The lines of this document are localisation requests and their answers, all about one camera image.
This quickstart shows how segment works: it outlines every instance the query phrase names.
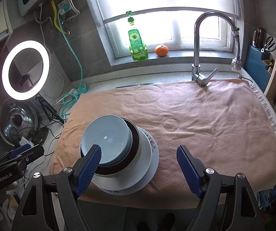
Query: dish soap bottle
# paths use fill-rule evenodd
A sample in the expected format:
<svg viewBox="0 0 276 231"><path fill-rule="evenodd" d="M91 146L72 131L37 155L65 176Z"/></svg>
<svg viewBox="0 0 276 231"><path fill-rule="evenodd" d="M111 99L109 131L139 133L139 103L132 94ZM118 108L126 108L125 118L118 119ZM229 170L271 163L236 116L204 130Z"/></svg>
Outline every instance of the dish soap bottle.
<svg viewBox="0 0 276 231"><path fill-rule="evenodd" d="M131 52L131 57L134 61L145 60L148 58L147 46L143 43L139 30L134 26L134 18L131 17L131 11L127 11L126 14L129 16L128 22L131 26L131 29L128 31L130 41L128 47Z"/></svg>

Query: sunflower label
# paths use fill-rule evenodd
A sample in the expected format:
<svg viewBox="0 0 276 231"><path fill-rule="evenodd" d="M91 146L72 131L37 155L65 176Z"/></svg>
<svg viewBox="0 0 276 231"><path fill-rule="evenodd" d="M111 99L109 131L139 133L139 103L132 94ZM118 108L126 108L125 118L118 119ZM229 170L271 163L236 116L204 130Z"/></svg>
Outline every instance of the sunflower label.
<svg viewBox="0 0 276 231"><path fill-rule="evenodd" d="M144 57L145 52L143 49L143 42L139 31L137 29L132 29L128 31L129 41L131 42L131 51L134 58Z"/></svg>

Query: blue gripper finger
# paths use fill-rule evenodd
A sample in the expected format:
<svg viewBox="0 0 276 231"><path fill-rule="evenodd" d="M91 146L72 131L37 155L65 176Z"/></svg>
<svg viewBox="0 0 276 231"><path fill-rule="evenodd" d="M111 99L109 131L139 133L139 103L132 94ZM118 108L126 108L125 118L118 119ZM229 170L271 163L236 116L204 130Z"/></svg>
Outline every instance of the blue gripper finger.
<svg viewBox="0 0 276 231"><path fill-rule="evenodd" d="M180 146L176 150L176 159L180 165L190 191L196 194L198 198L201 198L203 196L203 191L200 185L200 177Z"/></svg>
<svg viewBox="0 0 276 231"><path fill-rule="evenodd" d="M101 158L102 150L97 145L77 178L77 186L74 191L77 198L88 189Z"/></svg>

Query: teal hose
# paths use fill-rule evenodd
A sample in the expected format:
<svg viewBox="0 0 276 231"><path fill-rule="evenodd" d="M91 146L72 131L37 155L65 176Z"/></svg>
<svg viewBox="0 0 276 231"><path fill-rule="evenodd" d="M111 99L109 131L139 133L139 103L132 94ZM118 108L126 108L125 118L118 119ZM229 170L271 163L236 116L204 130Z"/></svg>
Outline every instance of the teal hose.
<svg viewBox="0 0 276 231"><path fill-rule="evenodd" d="M60 109L60 112L59 112L59 116L64 119L64 120L67 120L67 116L70 115L70 113L64 113L64 110L65 109L69 109L71 108L72 106L74 106L74 104L78 101L80 95L82 93L86 93L87 92L87 87L85 84L82 84L82 75L83 75L83 72L82 72L82 66L81 66L81 63L78 59L78 57L76 56L75 52L73 51L70 43L68 42L68 39L66 38L64 32L63 32L63 28L62 28L62 25L61 25L61 21L60 21L60 17L59 17L59 12L58 12L58 23L59 23L59 26L60 26L60 29L61 29L61 32L62 32L62 35L64 36L64 39L68 45L68 47L70 48L72 54L74 55L74 57L76 58L78 64L79 64L79 67L80 67L80 71L81 71L81 79L80 79L80 84L79 86L75 87L75 89L77 90L77 94L73 94L73 93L67 93L63 96L63 99L62 99L62 106L61 106L61 109Z"/></svg>

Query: towel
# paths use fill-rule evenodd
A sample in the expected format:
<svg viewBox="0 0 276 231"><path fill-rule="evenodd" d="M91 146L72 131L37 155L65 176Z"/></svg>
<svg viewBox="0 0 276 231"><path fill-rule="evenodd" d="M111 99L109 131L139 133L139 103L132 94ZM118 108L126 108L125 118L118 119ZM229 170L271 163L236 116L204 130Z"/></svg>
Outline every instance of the towel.
<svg viewBox="0 0 276 231"><path fill-rule="evenodd" d="M193 157L219 174L246 175L254 192L276 184L276 135L248 82L240 79L171 82L81 95L55 146L51 174L73 166L86 127L103 115L117 115L144 128L159 148L159 166L140 191L115 196L90 183L80 200L134 208L195 208L176 160L185 145Z"/></svg>

